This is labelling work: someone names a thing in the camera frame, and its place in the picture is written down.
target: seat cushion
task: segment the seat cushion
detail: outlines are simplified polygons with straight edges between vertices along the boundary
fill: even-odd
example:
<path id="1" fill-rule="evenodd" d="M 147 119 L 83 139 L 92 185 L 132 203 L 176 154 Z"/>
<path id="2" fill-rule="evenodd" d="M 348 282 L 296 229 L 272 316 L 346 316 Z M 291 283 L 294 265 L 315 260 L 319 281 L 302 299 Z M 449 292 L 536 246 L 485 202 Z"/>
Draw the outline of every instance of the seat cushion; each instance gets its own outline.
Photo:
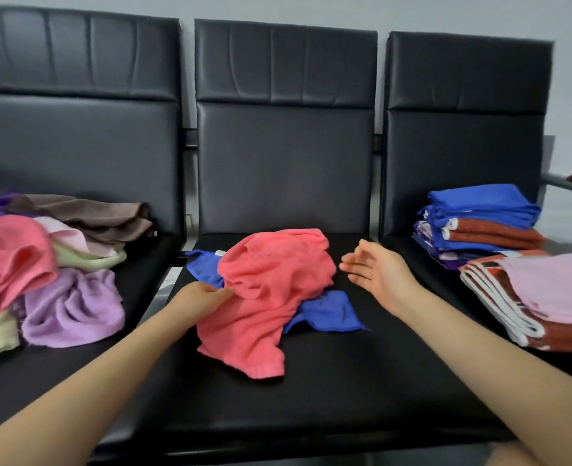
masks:
<path id="1" fill-rule="evenodd" d="M 195 248 L 228 250 L 244 236 L 206 235 Z M 362 237 L 328 235 L 334 262 Z M 172 295 L 193 280 L 183 270 Z M 340 271 L 334 289 L 348 294 L 369 330 L 326 333 L 298 324 L 280 343 L 283 378 L 252 380 L 205 357 L 196 351 L 197 333 L 189 331 L 172 348 L 178 366 L 173 394 L 164 402 L 167 450 L 189 457 L 245 452 L 249 458 L 274 454 L 269 444 L 284 454 L 324 454 L 508 436 L 437 355 L 369 293 Z"/>
<path id="2" fill-rule="evenodd" d="M 484 327 L 509 340 L 502 324 L 491 315 L 475 293 L 460 281 L 459 273 L 444 269 L 411 236 L 388 236 L 383 238 L 382 243 L 388 249 L 400 253 L 416 278 L 433 293 Z M 534 349 L 527 351 L 572 376 L 572 353 L 550 353 Z"/>
<path id="3" fill-rule="evenodd" d="M 174 235 L 159 235 L 127 245 L 127 260 L 113 268 L 126 313 L 124 329 L 116 335 L 67 349 L 26 346 L 0 353 L 0 424 L 134 329 L 180 246 L 180 237 Z M 115 436 L 120 430 L 128 435 L 132 430 L 128 422 L 132 420 L 127 417 L 126 424 L 116 423 L 108 435 Z"/>

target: metal armrest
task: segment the metal armrest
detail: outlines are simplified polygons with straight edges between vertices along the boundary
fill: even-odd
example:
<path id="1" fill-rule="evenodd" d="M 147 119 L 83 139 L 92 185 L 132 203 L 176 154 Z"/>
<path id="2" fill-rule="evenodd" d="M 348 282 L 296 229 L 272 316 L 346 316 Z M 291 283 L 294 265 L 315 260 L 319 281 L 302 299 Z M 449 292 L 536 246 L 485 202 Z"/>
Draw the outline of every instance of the metal armrest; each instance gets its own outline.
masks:
<path id="1" fill-rule="evenodd" d="M 540 181 L 542 184 L 550 184 L 572 191 L 572 181 L 569 181 L 565 176 L 557 173 L 545 172 L 540 176 Z"/>

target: backrest cushion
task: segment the backrest cushion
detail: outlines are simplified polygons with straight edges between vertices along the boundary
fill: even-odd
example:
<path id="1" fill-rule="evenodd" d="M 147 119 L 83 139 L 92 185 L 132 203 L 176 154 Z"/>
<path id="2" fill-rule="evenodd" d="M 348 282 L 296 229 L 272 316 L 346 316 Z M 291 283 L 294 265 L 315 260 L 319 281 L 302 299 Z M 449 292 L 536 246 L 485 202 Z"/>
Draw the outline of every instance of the backrest cushion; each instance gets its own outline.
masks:
<path id="1" fill-rule="evenodd" d="M 183 232 L 177 20 L 0 6 L 0 193 L 150 204 Z"/>
<path id="2" fill-rule="evenodd" d="M 412 230 L 428 192 L 514 183 L 535 202 L 553 45 L 392 32 L 381 235 Z"/>
<path id="3" fill-rule="evenodd" d="M 376 33 L 197 20 L 202 234 L 368 232 Z"/>

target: pink towel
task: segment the pink towel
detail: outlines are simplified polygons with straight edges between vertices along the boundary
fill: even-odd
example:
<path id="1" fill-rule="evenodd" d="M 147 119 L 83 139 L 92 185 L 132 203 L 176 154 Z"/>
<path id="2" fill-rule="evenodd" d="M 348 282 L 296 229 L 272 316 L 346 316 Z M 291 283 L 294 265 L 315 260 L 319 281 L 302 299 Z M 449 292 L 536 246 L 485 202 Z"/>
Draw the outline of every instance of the pink towel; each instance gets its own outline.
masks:
<path id="1" fill-rule="evenodd" d="M 546 321 L 572 324 L 572 253 L 504 258 L 499 266 L 526 305 Z"/>
<path id="2" fill-rule="evenodd" d="M 67 226 L 57 219 L 42 216 L 34 217 L 34 220 L 46 229 L 51 239 L 66 247 L 103 258 L 115 257 L 117 254 L 113 245 L 96 242 L 90 237 L 86 237 L 79 229 Z"/>
<path id="3" fill-rule="evenodd" d="M 56 279 L 46 231 L 24 216 L 0 217 L 0 312 L 19 295 Z"/>
<path id="4" fill-rule="evenodd" d="M 198 324 L 198 351 L 250 378 L 283 376 L 282 328 L 302 301 L 332 284 L 328 247 L 318 229 L 261 232 L 232 247 L 218 272 L 235 295 Z"/>

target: wall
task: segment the wall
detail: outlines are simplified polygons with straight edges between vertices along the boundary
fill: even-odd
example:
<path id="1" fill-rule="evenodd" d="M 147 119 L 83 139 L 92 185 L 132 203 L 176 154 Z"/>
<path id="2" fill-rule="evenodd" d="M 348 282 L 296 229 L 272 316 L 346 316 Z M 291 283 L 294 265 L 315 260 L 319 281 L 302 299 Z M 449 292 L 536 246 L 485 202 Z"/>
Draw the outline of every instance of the wall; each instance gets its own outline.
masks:
<path id="1" fill-rule="evenodd" d="M 216 18 L 376 30 L 379 33 L 376 129 L 384 42 L 390 30 L 439 31 L 555 40 L 545 133 L 555 136 L 550 168 L 572 173 L 572 0 L 0 0 L 177 17 L 185 52 L 185 126 L 195 127 L 193 19 Z M 548 237 L 572 240 L 572 194 L 549 189 L 540 223 Z"/>

